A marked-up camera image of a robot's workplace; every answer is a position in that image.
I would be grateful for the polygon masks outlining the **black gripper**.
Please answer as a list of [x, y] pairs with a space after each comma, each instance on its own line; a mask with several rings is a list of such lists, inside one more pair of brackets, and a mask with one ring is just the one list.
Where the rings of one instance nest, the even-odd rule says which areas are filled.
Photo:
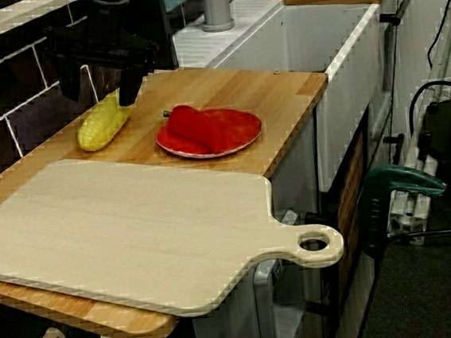
[[46, 56], [56, 65], [61, 91], [72, 101], [80, 97], [82, 65], [117, 68], [120, 72], [119, 106], [131, 106], [142, 85], [142, 66], [154, 67], [158, 51], [155, 41], [128, 33], [121, 27], [113, 28], [113, 35], [99, 32], [87, 22], [76, 25], [48, 27]]

